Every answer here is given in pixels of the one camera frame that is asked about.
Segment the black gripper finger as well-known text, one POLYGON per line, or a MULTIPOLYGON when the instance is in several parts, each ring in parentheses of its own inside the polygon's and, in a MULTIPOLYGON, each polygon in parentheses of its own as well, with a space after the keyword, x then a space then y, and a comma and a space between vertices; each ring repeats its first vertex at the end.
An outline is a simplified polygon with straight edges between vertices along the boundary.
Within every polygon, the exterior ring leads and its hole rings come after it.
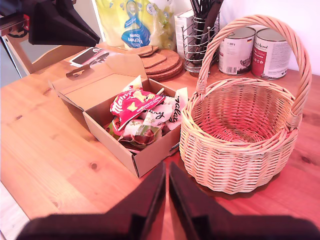
POLYGON ((56 10, 56 2, 35 1, 28 13, 28 41, 32 45, 94 47, 99 42, 75 42, 66 36, 65 19, 56 10))
POLYGON ((188 240, 234 240, 232 214, 202 192, 174 162, 169 166, 169 194, 188 240))
POLYGON ((65 35, 75 42, 99 42, 100 37, 82 19, 73 7, 71 0, 56 0, 55 8, 59 15, 65 19, 65 35))
POLYGON ((145 240, 166 194, 162 162, 117 205, 105 213, 106 240, 145 240))

